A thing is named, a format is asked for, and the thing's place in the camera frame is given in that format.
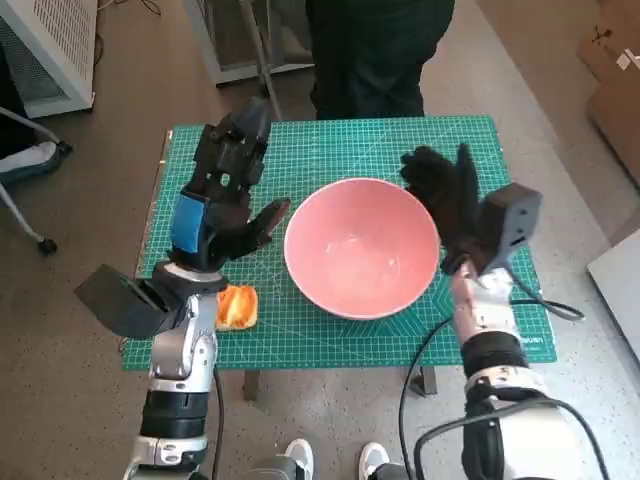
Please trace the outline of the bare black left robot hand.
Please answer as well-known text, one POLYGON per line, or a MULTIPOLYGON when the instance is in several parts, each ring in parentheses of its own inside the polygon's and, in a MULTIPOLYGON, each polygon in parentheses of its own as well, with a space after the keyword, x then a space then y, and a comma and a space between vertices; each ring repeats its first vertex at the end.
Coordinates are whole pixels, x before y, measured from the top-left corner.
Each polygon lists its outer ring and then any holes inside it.
POLYGON ((250 190, 264 171, 272 121, 270 103, 252 97, 203 128, 195 169, 173 213, 171 262, 185 270, 216 272, 270 243, 291 201, 277 198, 253 215, 250 190))

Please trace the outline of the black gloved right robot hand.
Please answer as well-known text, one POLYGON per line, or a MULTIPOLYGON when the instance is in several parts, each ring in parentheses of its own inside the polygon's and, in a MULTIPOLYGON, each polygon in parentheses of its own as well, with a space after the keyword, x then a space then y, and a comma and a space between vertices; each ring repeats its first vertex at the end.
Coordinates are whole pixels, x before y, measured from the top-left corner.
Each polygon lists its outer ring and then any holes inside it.
POLYGON ((446 250, 443 272, 452 275, 469 261, 483 273, 490 249, 478 227, 478 178, 469 146, 459 145, 454 162, 420 146, 403 155, 401 163, 406 190, 427 209, 446 250))

